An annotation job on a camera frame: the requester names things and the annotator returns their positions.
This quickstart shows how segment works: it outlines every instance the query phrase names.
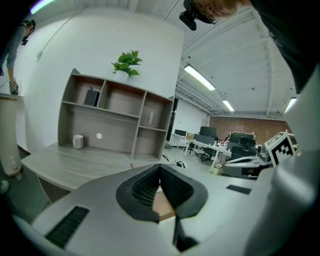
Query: fluorescent light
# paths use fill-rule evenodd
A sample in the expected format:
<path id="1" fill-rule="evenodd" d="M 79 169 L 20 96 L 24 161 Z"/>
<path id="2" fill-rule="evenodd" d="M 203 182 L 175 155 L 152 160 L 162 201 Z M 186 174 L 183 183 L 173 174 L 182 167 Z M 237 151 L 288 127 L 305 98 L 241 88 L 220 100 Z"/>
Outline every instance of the fluorescent light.
<path id="1" fill-rule="evenodd" d="M 47 4 L 50 4 L 54 0 L 40 0 L 37 2 L 30 10 L 32 14 L 35 14 L 37 11 L 39 11 L 42 7 L 46 6 Z"/>
<path id="2" fill-rule="evenodd" d="M 230 105 L 230 103 L 227 101 L 227 100 L 223 100 L 222 101 L 224 103 L 224 105 L 226 105 L 228 107 L 228 109 L 231 111 L 231 112 L 234 112 L 234 108 Z"/>
<path id="3" fill-rule="evenodd" d="M 295 104 L 296 100 L 297 100 L 297 98 L 290 99 L 289 105 L 286 107 L 284 113 L 286 113 Z"/>
<path id="4" fill-rule="evenodd" d="M 195 79 L 197 79 L 199 82 L 201 82 L 205 87 L 207 87 L 210 91 L 215 90 L 214 86 L 208 82 L 207 79 L 205 79 L 202 74 L 200 74 L 198 71 L 196 71 L 192 66 L 187 65 L 184 67 L 184 70 L 187 71 L 191 76 L 193 76 Z"/>

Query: desk leg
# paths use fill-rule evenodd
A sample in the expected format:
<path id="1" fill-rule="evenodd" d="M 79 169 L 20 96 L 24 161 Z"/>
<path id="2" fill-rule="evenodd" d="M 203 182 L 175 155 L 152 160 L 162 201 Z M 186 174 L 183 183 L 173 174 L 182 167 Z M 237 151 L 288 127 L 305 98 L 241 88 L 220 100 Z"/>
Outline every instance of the desk leg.
<path id="1" fill-rule="evenodd" d="M 70 193 L 70 191 L 60 188 L 58 186 L 55 186 L 49 183 L 48 181 L 40 178 L 39 176 L 37 176 L 37 178 L 44 194 L 46 195 L 46 197 L 48 198 L 51 204 L 53 204 L 54 202 L 58 201 L 59 199 L 63 198 L 64 196 Z"/>
<path id="2" fill-rule="evenodd" d="M 216 151 L 216 153 L 215 153 L 215 157 L 214 157 L 214 160 L 213 160 L 213 168 L 215 168 L 215 164 L 216 164 L 216 162 L 217 162 L 217 159 L 218 159 L 218 156 L 219 156 L 219 151 L 217 150 Z"/>
<path id="3" fill-rule="evenodd" d="M 186 144 L 186 148 L 185 148 L 185 152 L 184 152 L 184 157 L 187 156 L 188 148 L 189 148 L 189 143 Z"/>

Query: brick wall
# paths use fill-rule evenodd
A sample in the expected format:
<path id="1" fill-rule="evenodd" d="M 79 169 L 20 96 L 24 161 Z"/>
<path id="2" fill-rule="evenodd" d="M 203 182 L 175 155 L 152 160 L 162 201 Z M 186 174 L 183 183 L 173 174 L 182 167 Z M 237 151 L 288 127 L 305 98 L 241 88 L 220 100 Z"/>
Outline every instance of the brick wall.
<path id="1" fill-rule="evenodd" d="M 230 132 L 252 133 L 258 144 L 264 143 L 279 132 L 292 133 L 285 121 L 238 118 L 238 117 L 211 117 L 210 127 L 216 127 L 216 134 L 220 140 L 225 139 Z"/>

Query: person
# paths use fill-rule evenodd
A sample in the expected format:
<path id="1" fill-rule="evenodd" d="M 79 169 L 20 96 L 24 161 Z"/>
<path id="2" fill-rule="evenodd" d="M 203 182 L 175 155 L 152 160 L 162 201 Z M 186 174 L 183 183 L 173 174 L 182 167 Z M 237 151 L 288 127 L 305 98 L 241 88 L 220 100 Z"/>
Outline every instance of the person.
<path id="1" fill-rule="evenodd" d="M 317 8 L 310 5 L 289 0 L 184 0 L 183 5 L 195 19 L 214 25 L 240 7 L 252 6 L 291 69 L 297 94 L 320 60 L 319 37 L 315 33 L 317 28 L 313 28 L 319 24 Z"/>
<path id="2" fill-rule="evenodd" d="M 25 20 L 14 32 L 13 36 L 7 43 L 4 51 L 1 55 L 0 59 L 0 75 L 3 76 L 4 72 L 2 66 L 5 62 L 6 56 L 6 67 L 8 69 L 9 75 L 9 89 L 10 94 L 18 95 L 19 94 L 19 86 L 16 83 L 16 79 L 14 77 L 14 66 L 15 60 L 17 58 L 17 49 L 22 42 L 22 45 L 26 45 L 28 42 L 28 36 L 35 30 L 36 23 L 34 20 Z"/>

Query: white table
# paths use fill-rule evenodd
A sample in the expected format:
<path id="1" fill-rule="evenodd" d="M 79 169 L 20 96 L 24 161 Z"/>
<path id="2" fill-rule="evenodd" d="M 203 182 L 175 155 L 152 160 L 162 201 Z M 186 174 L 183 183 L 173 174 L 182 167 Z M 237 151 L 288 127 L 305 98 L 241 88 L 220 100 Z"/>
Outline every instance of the white table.
<path id="1" fill-rule="evenodd" d="M 94 147 L 75 149 L 72 145 L 52 144 L 22 159 L 22 164 L 35 173 L 50 202 L 88 181 L 134 168 L 167 164 L 163 157 L 131 159 L 127 153 Z"/>
<path id="2" fill-rule="evenodd" d="M 216 151 L 217 151 L 216 154 L 215 154 L 215 156 L 213 156 L 213 157 L 211 158 L 211 159 L 213 160 L 213 166 L 215 166 L 220 152 L 223 153 L 224 155 L 228 156 L 228 157 L 231 157 L 231 152 L 230 152 L 230 151 L 227 151 L 227 148 L 226 148 L 225 146 L 208 145 L 208 144 L 205 144 L 205 143 L 196 141 L 196 140 L 194 140 L 194 139 L 193 139 L 191 142 L 194 143 L 195 145 L 200 146 L 200 147 L 209 148 L 209 149 L 213 149 L 213 150 L 216 150 Z"/>
<path id="3" fill-rule="evenodd" d="M 183 140 L 186 139 L 186 136 L 182 136 L 182 135 L 178 135 L 178 134 L 172 133 L 172 134 L 171 134 L 171 138 L 170 138 L 170 145 L 172 145 L 171 143 L 172 143 L 173 137 L 176 137 L 176 138 L 178 139 L 178 142 L 177 142 L 177 144 L 176 144 L 176 147 L 177 147 L 177 148 L 179 147 L 180 139 L 183 139 Z"/>

